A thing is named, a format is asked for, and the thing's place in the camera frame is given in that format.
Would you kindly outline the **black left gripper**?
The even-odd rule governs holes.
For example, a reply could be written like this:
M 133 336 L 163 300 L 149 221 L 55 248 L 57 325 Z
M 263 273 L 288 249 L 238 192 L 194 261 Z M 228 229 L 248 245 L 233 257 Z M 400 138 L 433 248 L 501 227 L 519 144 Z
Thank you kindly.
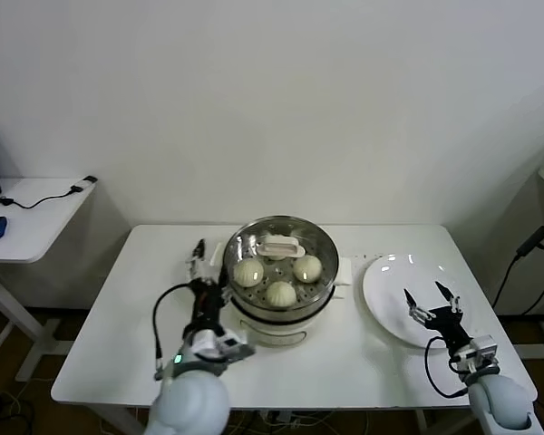
M 206 240 L 202 238 L 186 262 L 188 281 L 194 294 L 190 328 L 193 332 L 210 330 L 221 334 L 219 316 L 222 302 L 227 303 L 230 298 L 229 277 L 227 271 L 221 271 L 218 283 L 211 280 L 210 265 L 205 254 Z

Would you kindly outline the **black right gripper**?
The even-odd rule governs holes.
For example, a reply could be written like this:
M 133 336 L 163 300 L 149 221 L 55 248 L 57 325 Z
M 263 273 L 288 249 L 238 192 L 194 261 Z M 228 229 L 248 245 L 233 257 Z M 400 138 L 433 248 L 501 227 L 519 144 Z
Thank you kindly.
M 418 324 L 425 325 L 426 329 L 438 332 L 446 344 L 449 352 L 458 352 L 467 346 L 472 338 L 461 326 L 463 313 L 460 307 L 460 297 L 439 281 L 435 282 L 443 298 L 449 304 L 434 308 L 429 312 L 421 308 L 407 289 L 404 289 L 409 315 Z

